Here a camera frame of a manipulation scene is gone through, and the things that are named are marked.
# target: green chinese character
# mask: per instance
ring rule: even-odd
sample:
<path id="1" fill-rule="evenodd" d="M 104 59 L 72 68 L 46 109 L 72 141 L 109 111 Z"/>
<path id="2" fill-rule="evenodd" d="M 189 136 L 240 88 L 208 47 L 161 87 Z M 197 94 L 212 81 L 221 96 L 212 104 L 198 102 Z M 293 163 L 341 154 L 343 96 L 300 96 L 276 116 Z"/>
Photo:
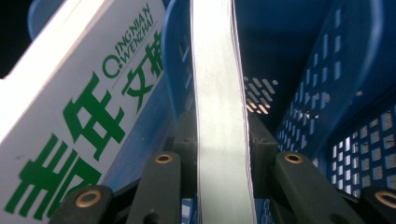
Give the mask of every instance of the green chinese character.
<path id="1" fill-rule="evenodd" d="M 141 64 L 139 64 L 139 66 L 137 67 L 136 71 L 130 71 L 128 73 L 128 82 L 126 83 L 125 87 L 122 90 L 122 95 L 126 93 L 128 93 L 128 95 L 132 96 L 132 97 L 139 97 L 138 103 L 137 103 L 137 110 L 136 110 L 136 114 L 139 112 L 140 107 L 143 104 L 143 96 L 151 91 L 151 88 L 153 87 L 153 85 L 150 86 L 146 86 L 146 77 L 145 77 L 145 72 L 143 71 L 142 68 L 143 62 Z M 134 81 L 134 79 L 138 77 L 139 81 L 140 81 L 140 88 L 139 90 L 134 90 L 132 89 L 132 87 L 130 87 L 131 83 Z"/>
<path id="2" fill-rule="evenodd" d="M 76 102 L 73 103 L 70 101 L 64 109 L 64 120 L 73 136 L 73 140 L 76 142 L 83 135 L 96 148 L 93 157 L 97 161 L 99 161 L 103 150 L 111 138 L 114 138 L 114 140 L 120 143 L 125 136 L 125 131 L 120 127 L 120 121 L 124 116 L 123 110 L 120 108 L 115 119 L 106 111 L 106 106 L 111 99 L 110 93 L 107 91 L 102 101 L 98 101 L 92 94 L 98 83 L 99 78 L 93 73 L 90 83 Z M 83 108 L 91 115 L 85 127 L 82 126 L 78 118 L 78 112 Z M 104 137 L 93 128 L 96 124 L 100 124 L 106 130 Z"/>
<path id="3" fill-rule="evenodd" d="M 45 167 L 44 163 L 49 159 L 49 155 L 55 148 L 57 142 L 58 138 L 53 134 L 42 152 L 38 155 L 37 159 L 35 161 L 28 161 L 23 167 L 20 173 L 21 183 L 6 205 L 7 212 L 12 214 L 15 213 L 15 208 L 20 203 L 23 194 L 30 186 L 33 186 L 33 189 L 30 191 L 27 199 L 23 202 L 19 214 L 26 217 L 31 210 L 32 205 L 37 200 L 38 194 L 44 190 L 46 191 L 46 194 L 35 211 L 34 218 L 41 220 L 47 208 L 49 208 L 47 217 L 50 217 L 53 211 L 58 208 L 61 197 L 63 198 L 64 195 L 69 194 L 76 188 L 80 188 L 88 184 L 96 184 L 99 181 L 101 174 L 94 170 L 85 161 L 81 160 L 75 150 L 72 150 L 59 173 L 54 172 L 55 167 L 67 150 L 67 144 L 65 142 L 61 143 L 53 158 L 50 159 L 48 166 Z M 82 182 L 78 186 L 75 186 L 66 192 L 75 175 L 82 178 Z M 55 201 L 50 204 L 50 201 L 54 197 Z"/>
<path id="4" fill-rule="evenodd" d="M 155 74 L 158 78 L 163 70 L 163 61 L 161 60 L 161 33 L 158 34 L 155 32 L 154 43 L 151 46 L 146 46 L 146 57 L 148 57 L 151 63 L 151 73 Z"/>

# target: blue basket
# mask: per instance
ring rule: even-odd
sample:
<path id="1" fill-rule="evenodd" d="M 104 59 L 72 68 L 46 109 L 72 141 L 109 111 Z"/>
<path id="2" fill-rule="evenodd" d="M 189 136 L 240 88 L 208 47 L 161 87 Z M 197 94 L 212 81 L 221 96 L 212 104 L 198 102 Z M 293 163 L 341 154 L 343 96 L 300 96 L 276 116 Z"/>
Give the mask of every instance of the blue basket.
<path id="1" fill-rule="evenodd" d="M 193 104 L 188 2 L 171 2 L 170 28 L 163 29 L 165 74 L 178 115 Z M 396 189 L 396 4 L 235 4 L 247 109 L 279 147 L 304 153 L 355 196 L 370 185 Z M 272 223 L 268 206 L 256 201 L 259 223 Z"/>

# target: brass rivet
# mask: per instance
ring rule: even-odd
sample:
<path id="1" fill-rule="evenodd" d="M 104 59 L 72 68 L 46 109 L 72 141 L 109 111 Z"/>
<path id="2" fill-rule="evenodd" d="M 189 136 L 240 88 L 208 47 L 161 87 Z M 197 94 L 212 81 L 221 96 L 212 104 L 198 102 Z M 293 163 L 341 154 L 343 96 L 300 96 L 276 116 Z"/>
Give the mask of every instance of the brass rivet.
<path id="1" fill-rule="evenodd" d="M 167 155 L 167 154 L 162 154 L 162 155 L 157 156 L 157 158 L 155 158 L 155 161 L 158 163 L 168 163 L 172 159 L 173 159 L 172 156 Z"/>
<path id="2" fill-rule="evenodd" d="M 382 203 L 385 204 L 391 208 L 396 208 L 396 203 L 389 201 L 386 197 L 390 197 L 394 200 L 396 200 L 396 194 L 381 190 L 379 192 L 375 193 L 375 197 Z"/>
<path id="3" fill-rule="evenodd" d="M 90 207 L 102 198 L 102 192 L 99 189 L 90 189 L 78 196 L 76 199 L 77 207 Z"/>
<path id="4" fill-rule="evenodd" d="M 301 157 L 298 154 L 288 153 L 285 155 L 285 160 L 288 162 L 291 162 L 291 163 L 298 164 L 298 163 L 303 162 L 304 159 L 303 159 L 303 157 Z"/>

